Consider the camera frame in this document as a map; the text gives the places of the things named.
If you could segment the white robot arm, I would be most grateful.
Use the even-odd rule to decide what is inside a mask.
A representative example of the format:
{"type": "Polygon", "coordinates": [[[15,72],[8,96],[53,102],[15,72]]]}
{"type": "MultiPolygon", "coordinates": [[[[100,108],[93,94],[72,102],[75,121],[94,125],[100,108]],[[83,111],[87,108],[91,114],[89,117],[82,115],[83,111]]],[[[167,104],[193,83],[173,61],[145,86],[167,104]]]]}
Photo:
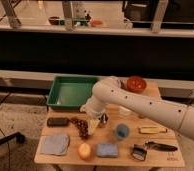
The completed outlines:
{"type": "Polygon", "coordinates": [[[107,103],[123,106],[194,141],[194,107],[128,92],[121,80],[110,76],[96,82],[92,96],[81,106],[90,118],[98,119],[107,103]]]}

